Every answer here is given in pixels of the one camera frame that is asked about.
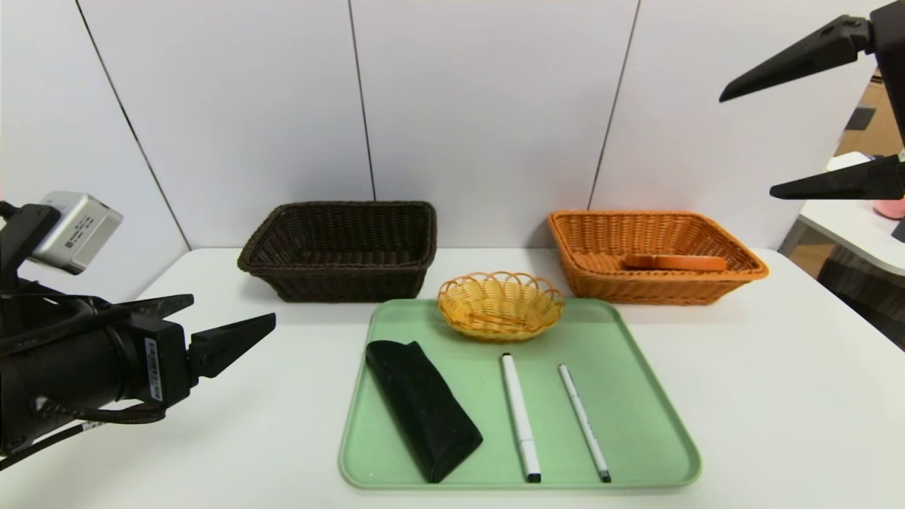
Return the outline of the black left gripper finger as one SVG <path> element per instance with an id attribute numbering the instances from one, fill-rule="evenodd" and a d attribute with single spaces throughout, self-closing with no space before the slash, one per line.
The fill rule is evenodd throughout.
<path id="1" fill-rule="evenodd" d="M 135 300 L 117 304 L 117 319 L 127 320 L 132 316 L 142 316 L 162 320 L 192 305 L 194 296 L 189 293 Z"/>
<path id="2" fill-rule="evenodd" d="M 276 315 L 268 313 L 193 333 L 187 349 L 190 377 L 216 378 L 273 332 L 275 326 Z"/>

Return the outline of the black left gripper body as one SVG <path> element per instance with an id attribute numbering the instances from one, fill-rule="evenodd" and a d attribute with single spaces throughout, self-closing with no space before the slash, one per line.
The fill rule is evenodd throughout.
<path id="1" fill-rule="evenodd" d="M 189 379 L 184 329 L 132 316 L 14 354 L 13 403 L 26 411 L 38 397 L 68 408 L 127 399 L 170 406 L 187 397 Z"/>

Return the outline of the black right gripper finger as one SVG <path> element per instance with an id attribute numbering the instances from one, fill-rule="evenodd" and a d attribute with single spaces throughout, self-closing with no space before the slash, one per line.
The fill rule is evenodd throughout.
<path id="1" fill-rule="evenodd" d="M 720 103 L 856 62 L 860 54 L 870 54 L 873 48 L 872 23 L 868 19 L 838 16 L 734 78 L 722 90 Z"/>
<path id="2" fill-rule="evenodd" d="M 902 199 L 904 162 L 897 156 L 869 160 L 772 186 L 775 199 Z"/>

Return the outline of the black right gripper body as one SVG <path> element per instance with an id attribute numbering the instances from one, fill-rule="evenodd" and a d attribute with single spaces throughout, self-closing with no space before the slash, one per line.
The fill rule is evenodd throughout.
<path id="1" fill-rule="evenodd" d="M 872 11 L 869 20 L 874 58 L 904 139 L 904 2 L 894 1 Z"/>

